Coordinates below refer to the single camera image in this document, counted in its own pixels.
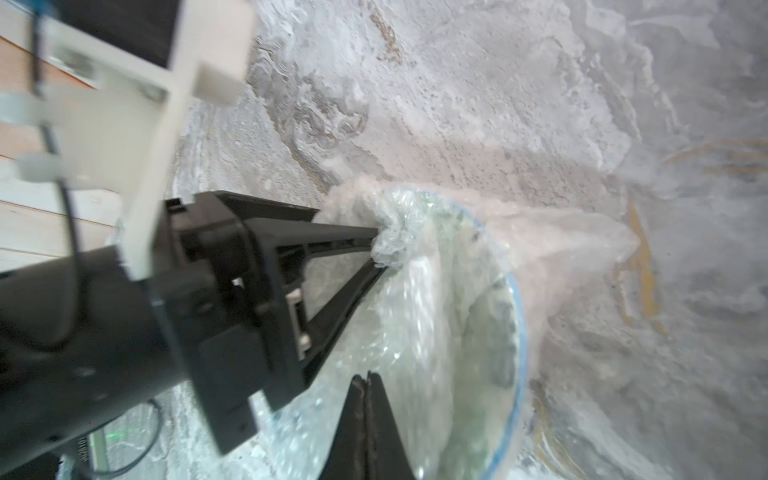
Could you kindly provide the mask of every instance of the crumpled plastic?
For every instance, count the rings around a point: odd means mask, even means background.
[[[516,453],[548,316],[637,248],[604,215],[370,177],[334,187],[314,221],[379,228],[370,256],[388,270],[306,392],[279,412],[256,401],[280,478],[317,478],[349,381],[369,370],[416,478],[497,475]],[[310,261],[310,318],[367,257]]]

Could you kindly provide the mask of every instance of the plastic bag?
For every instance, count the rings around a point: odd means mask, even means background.
[[[349,381],[368,370],[382,376],[416,478],[503,470],[521,434],[547,317],[637,246],[628,228],[600,214],[368,177],[333,188],[314,221],[378,227],[371,256],[388,270],[312,387],[279,412],[258,402],[281,478],[318,476]],[[308,314],[365,260],[310,262]]]

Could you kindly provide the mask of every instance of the wooden plank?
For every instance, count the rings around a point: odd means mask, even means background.
[[[103,247],[112,228],[77,220],[80,248]],[[0,248],[64,257],[70,254],[65,218],[34,208],[0,202]]]
[[[29,91],[29,62],[31,55],[11,42],[0,38],[0,90]],[[50,64],[43,68],[46,81],[63,81],[82,86],[82,82]],[[19,154],[42,150],[39,129],[29,125],[0,123],[0,155],[15,158]]]
[[[0,2],[0,38],[18,46],[22,50],[30,51],[31,26],[32,16],[28,12],[23,12],[21,9],[10,5],[9,2]],[[56,57],[54,57],[54,55],[51,54],[51,45],[45,36],[43,36],[42,41],[42,57],[47,63],[63,71],[65,74],[76,78],[83,84],[90,87],[95,86],[93,80],[81,77],[75,72],[70,71]]]
[[[72,190],[71,195],[77,218],[110,226],[118,221],[122,208],[120,194],[109,190]],[[19,180],[14,161],[8,158],[0,158],[0,201],[64,213],[54,184]]]
[[[8,270],[15,270],[27,265],[33,265],[35,263],[47,262],[53,260],[56,257],[47,257],[45,255],[37,255],[35,253],[17,252],[14,250],[6,250],[0,248],[0,272],[7,272]]]

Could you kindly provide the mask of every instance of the wire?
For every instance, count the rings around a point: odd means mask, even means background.
[[[30,62],[30,82],[31,91],[43,98],[43,77],[42,77],[42,60],[41,60],[41,32],[40,23],[42,20],[41,12],[36,8],[32,13],[32,25],[31,25],[31,62]],[[41,124],[40,133],[43,140],[43,145],[48,153],[56,155],[58,154],[58,145],[56,144],[53,130],[50,125]],[[58,196],[61,200],[61,205],[64,209],[64,215],[67,224],[69,249],[71,251],[72,260],[72,283],[74,285],[74,292],[71,296],[71,305],[67,308],[65,305],[64,311],[68,312],[64,316],[64,322],[61,324],[61,328],[64,330],[61,338],[52,344],[40,343],[39,341],[32,339],[30,336],[18,331],[9,331],[10,329],[5,327],[2,329],[2,333],[6,339],[18,346],[22,346],[26,349],[35,350],[38,352],[52,353],[64,348],[70,340],[74,337],[77,331],[79,319],[83,312],[83,297],[84,297],[84,268],[82,264],[82,258],[80,254],[80,240],[78,237],[78,231],[74,225],[74,209],[72,207],[72,199],[69,194],[69,189],[64,178],[58,178],[55,181]]]
[[[75,464],[78,470],[80,471],[80,473],[82,473],[83,475],[86,475],[89,478],[117,478],[120,475],[125,475],[130,470],[132,470],[136,465],[138,465],[142,460],[144,460],[144,457],[147,456],[149,451],[157,443],[157,440],[160,438],[160,432],[163,429],[163,409],[160,407],[160,404],[157,403],[157,400],[155,399],[149,399],[147,400],[147,403],[150,406],[152,406],[152,408],[154,408],[154,411],[157,413],[157,428],[154,430],[154,434],[152,435],[152,440],[150,440],[149,445],[147,445],[147,448],[138,457],[136,457],[134,461],[116,470],[92,470],[90,467],[88,467],[87,463],[82,462],[79,459],[75,459]]]

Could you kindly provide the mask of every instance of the white plastic mount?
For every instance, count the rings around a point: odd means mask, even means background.
[[[183,0],[165,69],[45,20],[51,53],[95,86],[47,86],[62,163],[51,171],[64,172],[72,188],[106,188],[122,195],[118,245],[133,280],[152,274],[151,243],[189,103],[192,97],[222,105],[235,102],[255,23],[245,0]],[[27,171],[35,173],[29,180],[46,180],[40,175],[45,158],[31,155],[28,161],[33,162],[29,168],[20,165],[22,176]]]

